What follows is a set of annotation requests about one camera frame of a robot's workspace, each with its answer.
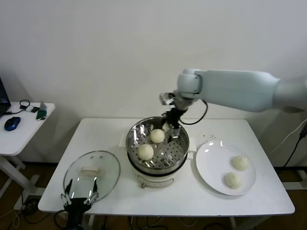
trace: glass lid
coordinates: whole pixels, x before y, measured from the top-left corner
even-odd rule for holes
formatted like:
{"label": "glass lid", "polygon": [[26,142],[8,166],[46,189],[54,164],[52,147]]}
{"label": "glass lid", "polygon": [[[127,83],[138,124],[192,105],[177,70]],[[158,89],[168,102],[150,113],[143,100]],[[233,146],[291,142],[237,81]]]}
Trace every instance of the glass lid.
{"label": "glass lid", "polygon": [[96,182],[98,198],[106,197],[115,187],[120,175],[119,161],[107,151],[93,151],[79,157],[65,173],[63,188],[69,185],[70,198],[91,197]]}

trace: white table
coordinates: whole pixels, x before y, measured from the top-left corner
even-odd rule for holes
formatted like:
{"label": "white table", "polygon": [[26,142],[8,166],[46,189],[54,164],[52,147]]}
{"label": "white table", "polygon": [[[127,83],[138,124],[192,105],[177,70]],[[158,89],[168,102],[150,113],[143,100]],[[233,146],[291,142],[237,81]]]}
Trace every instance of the white table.
{"label": "white table", "polygon": [[291,214],[295,208],[279,180],[269,159],[245,120],[202,120],[197,125],[185,126],[196,145],[215,136],[235,143],[253,161],[257,179],[254,187],[243,196],[223,195],[206,185],[198,176],[194,160],[187,160],[178,171],[173,184],[166,188],[141,189],[127,152],[119,147],[124,133],[139,119],[83,119],[72,137],[49,184],[39,202],[39,209],[56,212],[63,209],[60,194],[63,178],[70,164],[93,150],[114,153],[121,166],[121,175],[114,190],[95,203],[87,212],[98,215],[127,216],[194,216],[234,217],[266,216],[247,221],[237,229],[259,224],[271,215]]}
{"label": "white table", "polygon": [[[20,111],[19,102],[12,102],[9,111]],[[31,103],[32,106],[40,107],[40,103]],[[52,103],[46,103],[47,115],[50,115],[55,106]],[[10,178],[0,190],[0,197],[3,195],[7,187],[10,185],[12,179],[24,188],[24,199],[29,195],[41,196],[44,189],[35,187],[39,175],[34,175],[31,180],[26,179],[18,170],[24,169],[25,165],[16,157],[28,144],[34,134],[39,130],[45,120],[36,120],[36,113],[22,111],[18,114],[4,115],[0,118],[0,169],[4,171]],[[6,131],[4,129],[5,122],[13,116],[19,116],[21,121],[17,128],[13,131]],[[17,165],[13,167],[4,157],[10,157]],[[20,209],[21,198],[17,201],[14,209]]]}

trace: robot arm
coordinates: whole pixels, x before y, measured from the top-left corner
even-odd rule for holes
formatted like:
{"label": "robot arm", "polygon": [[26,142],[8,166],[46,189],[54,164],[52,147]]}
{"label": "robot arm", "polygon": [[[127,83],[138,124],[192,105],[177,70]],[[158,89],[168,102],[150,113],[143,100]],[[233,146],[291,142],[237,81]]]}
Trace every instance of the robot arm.
{"label": "robot arm", "polygon": [[198,99],[250,112],[270,108],[304,111],[307,76],[281,80],[266,72],[185,69],[177,80],[177,90],[160,94],[162,104],[175,112],[172,117],[166,114],[173,127]]}

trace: blue mouse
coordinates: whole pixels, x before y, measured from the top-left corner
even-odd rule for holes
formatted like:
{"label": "blue mouse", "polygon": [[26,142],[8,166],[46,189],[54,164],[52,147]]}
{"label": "blue mouse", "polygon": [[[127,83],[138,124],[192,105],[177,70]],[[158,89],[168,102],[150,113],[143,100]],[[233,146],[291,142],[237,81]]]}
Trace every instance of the blue mouse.
{"label": "blue mouse", "polygon": [[6,131],[12,131],[17,128],[19,122],[20,122],[20,117],[14,116],[5,122],[4,129]]}

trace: power cord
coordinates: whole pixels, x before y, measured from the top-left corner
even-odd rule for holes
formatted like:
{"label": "power cord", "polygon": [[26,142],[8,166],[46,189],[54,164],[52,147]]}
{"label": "power cord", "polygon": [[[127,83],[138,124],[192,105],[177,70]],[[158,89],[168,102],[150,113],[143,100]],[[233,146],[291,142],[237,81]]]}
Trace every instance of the power cord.
{"label": "power cord", "polygon": [[198,220],[198,218],[196,218],[191,224],[185,224],[185,223],[183,223],[183,222],[181,221],[181,219],[180,219],[179,217],[177,217],[177,219],[179,220],[179,222],[180,222],[183,226],[185,226],[185,227],[187,227],[187,228],[193,227],[193,226],[196,224],[197,220]]}
{"label": "power cord", "polygon": [[224,226],[223,224],[220,224],[220,223],[208,224],[208,225],[206,225],[205,227],[203,227],[202,230],[206,230],[207,228],[209,228],[209,227],[211,227],[211,226],[213,226],[213,225],[218,225],[218,226],[222,227],[224,230],[227,230],[227,229],[225,228],[225,226]]}
{"label": "power cord", "polygon": [[305,124],[305,126],[304,126],[303,129],[302,129],[302,131],[300,132],[299,138],[298,138],[298,140],[297,140],[297,143],[296,143],[296,145],[295,145],[295,147],[294,147],[294,149],[293,149],[293,151],[292,151],[290,157],[288,158],[287,162],[283,165],[283,168],[285,168],[285,167],[287,166],[287,164],[288,164],[289,161],[291,160],[292,156],[294,155],[294,153],[295,153],[295,151],[296,151],[296,148],[297,148],[299,142],[300,142],[303,138],[305,138],[306,135],[307,135],[307,124]]}
{"label": "power cord", "polygon": [[32,198],[32,199],[27,200],[24,203],[23,189],[20,187],[20,190],[21,190],[22,205],[25,206],[25,208],[22,210],[22,215],[24,217],[24,220],[28,224],[38,224],[38,223],[42,222],[43,220],[45,220],[50,215],[50,213],[48,213],[43,218],[41,218],[40,220],[35,221],[35,222],[32,222],[32,221],[27,219],[28,216],[31,216],[34,213],[36,213],[36,211],[38,211],[38,202],[39,202],[39,200],[37,198]]}
{"label": "power cord", "polygon": [[19,219],[19,216],[18,216],[18,214],[15,212],[14,208],[13,208],[13,209],[11,209],[10,211],[8,211],[8,212],[4,213],[2,216],[0,216],[0,219],[2,219],[3,217],[6,217],[6,216],[7,216],[8,214],[10,214],[11,212],[13,212],[13,213],[14,213],[15,218],[18,218],[18,219]]}
{"label": "power cord", "polygon": [[58,214],[60,214],[60,213],[62,213],[62,212],[65,212],[65,210],[57,211],[57,212],[54,214],[54,216],[53,216],[53,222],[54,222],[54,224],[55,224],[60,230],[62,230],[63,227],[61,227],[61,226],[59,225],[59,223],[57,222],[57,216],[58,216]]}
{"label": "power cord", "polygon": [[106,216],[105,216],[105,220],[100,224],[99,230],[106,230]]}
{"label": "power cord", "polygon": [[165,230],[168,230],[167,226],[157,225],[160,222],[160,220],[162,219],[161,217],[158,217],[158,221],[156,223],[152,224],[152,225],[149,224],[149,217],[146,217],[146,226],[145,227],[140,227],[139,226],[139,224],[138,224],[139,218],[138,217],[136,217],[135,219],[136,219],[135,220],[135,224],[136,224],[136,227],[138,228],[138,230],[155,229],[155,228],[163,228]]}
{"label": "power cord", "polygon": [[295,129],[293,130],[291,133],[289,133],[284,139],[282,142],[280,142],[270,153],[272,154],[273,152],[275,152],[287,139],[289,136],[291,136],[292,134],[294,134],[305,122],[307,121],[307,119],[305,119],[304,121],[301,122],[301,124]]}
{"label": "power cord", "polygon": [[3,115],[11,115],[11,114],[18,114],[18,113],[21,113],[22,111],[24,111],[24,110],[26,110],[27,109],[27,107],[29,106],[29,105],[31,105],[31,103],[30,103],[30,101],[29,100],[27,100],[27,99],[23,99],[23,100],[21,100],[20,102],[19,102],[19,105],[20,105],[20,111],[18,111],[18,112],[12,112],[12,111],[7,111],[7,112],[5,112],[5,113],[3,113]]}
{"label": "power cord", "polygon": [[10,230],[12,226],[13,226],[14,228],[17,228],[17,227],[19,227],[19,224],[20,224],[19,215],[20,215],[21,212],[20,212],[20,213],[16,213],[14,209],[13,209],[12,211],[13,211],[13,213],[15,214],[15,218],[14,218],[14,220],[10,223],[10,225],[9,225],[8,228],[7,228],[7,230]]}
{"label": "power cord", "polygon": [[181,123],[183,123],[184,125],[188,125],[188,126],[191,126],[191,125],[194,125],[194,124],[199,123],[199,122],[205,117],[205,115],[206,115],[207,112],[208,112],[208,104],[207,104],[204,100],[202,100],[202,102],[204,102],[204,104],[206,105],[206,110],[205,110],[204,114],[201,116],[201,118],[200,118],[199,120],[197,120],[196,122],[193,122],[193,123],[185,123],[185,122],[183,122],[183,121],[181,120],[181,118],[180,118],[179,121],[180,121]]}
{"label": "power cord", "polygon": [[133,217],[130,219],[130,217],[128,217],[128,222],[129,222],[129,230],[132,229],[132,223],[133,223]]}

